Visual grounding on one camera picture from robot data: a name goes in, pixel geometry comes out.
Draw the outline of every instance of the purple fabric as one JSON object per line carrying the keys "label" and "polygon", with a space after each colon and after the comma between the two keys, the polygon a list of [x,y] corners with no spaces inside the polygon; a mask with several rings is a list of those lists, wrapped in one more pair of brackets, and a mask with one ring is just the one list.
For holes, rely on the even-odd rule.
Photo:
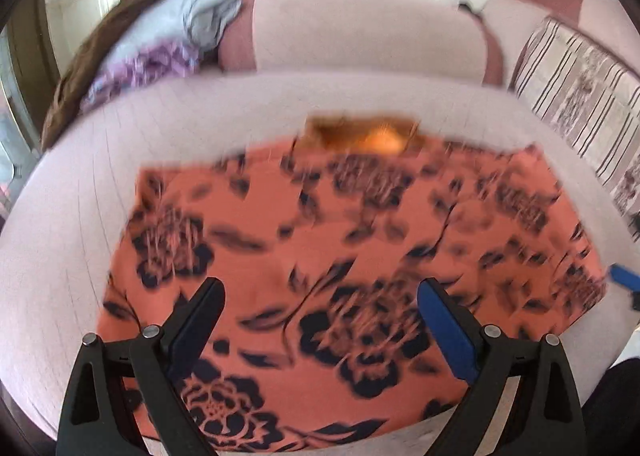
{"label": "purple fabric", "polygon": [[156,43],[134,58],[98,72],[80,103],[80,111],[87,113],[125,90],[148,86],[167,75],[187,77],[199,68],[200,54],[190,43],[182,40]]}

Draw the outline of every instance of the metal screw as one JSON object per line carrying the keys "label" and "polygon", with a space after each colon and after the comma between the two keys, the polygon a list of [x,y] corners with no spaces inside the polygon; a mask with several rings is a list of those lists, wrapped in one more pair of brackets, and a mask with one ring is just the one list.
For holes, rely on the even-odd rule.
{"label": "metal screw", "polygon": [[145,326],[142,330],[142,337],[145,339],[152,339],[156,337],[160,333],[160,327],[156,324],[150,324],[149,326]]}
{"label": "metal screw", "polygon": [[98,336],[95,333],[88,333],[82,337],[82,344],[84,344],[84,346],[91,346],[91,344],[95,344],[97,340]]}
{"label": "metal screw", "polygon": [[500,330],[500,328],[498,328],[495,324],[488,324],[484,327],[484,333],[487,335],[487,337],[497,339],[502,334],[502,330]]}
{"label": "metal screw", "polygon": [[545,341],[548,344],[551,344],[551,346],[558,346],[558,344],[560,343],[560,340],[558,338],[557,335],[553,335],[552,333],[547,333],[545,335]]}

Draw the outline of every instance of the blue handle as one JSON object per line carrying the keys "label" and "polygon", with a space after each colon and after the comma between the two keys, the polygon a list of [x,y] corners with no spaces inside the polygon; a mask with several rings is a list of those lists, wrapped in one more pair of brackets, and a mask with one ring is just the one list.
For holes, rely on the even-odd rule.
{"label": "blue handle", "polygon": [[621,265],[611,265],[609,267],[609,277],[632,292],[640,292],[640,276]]}
{"label": "blue handle", "polygon": [[426,281],[418,286],[418,310],[455,378],[470,386],[478,378],[476,349],[438,294]]}

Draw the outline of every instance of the orange floral cloth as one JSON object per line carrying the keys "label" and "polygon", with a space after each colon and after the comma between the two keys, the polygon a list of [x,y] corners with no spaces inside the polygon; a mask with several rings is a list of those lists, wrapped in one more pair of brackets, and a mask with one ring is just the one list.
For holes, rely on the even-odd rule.
{"label": "orange floral cloth", "polygon": [[221,279],[225,309],[177,391],[216,449],[284,452],[383,434],[460,401],[465,383],[417,311],[423,278],[481,324],[537,340],[595,305],[603,275],[535,146],[430,139],[380,156],[289,141],[142,171],[98,333],[135,337]]}

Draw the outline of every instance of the striped pillow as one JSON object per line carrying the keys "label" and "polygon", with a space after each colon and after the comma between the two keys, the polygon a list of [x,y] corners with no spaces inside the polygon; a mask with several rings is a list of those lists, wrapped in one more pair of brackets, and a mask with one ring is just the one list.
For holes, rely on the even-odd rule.
{"label": "striped pillow", "polygon": [[640,79],[593,40],[548,18],[512,88],[595,171],[623,215],[640,211]]}

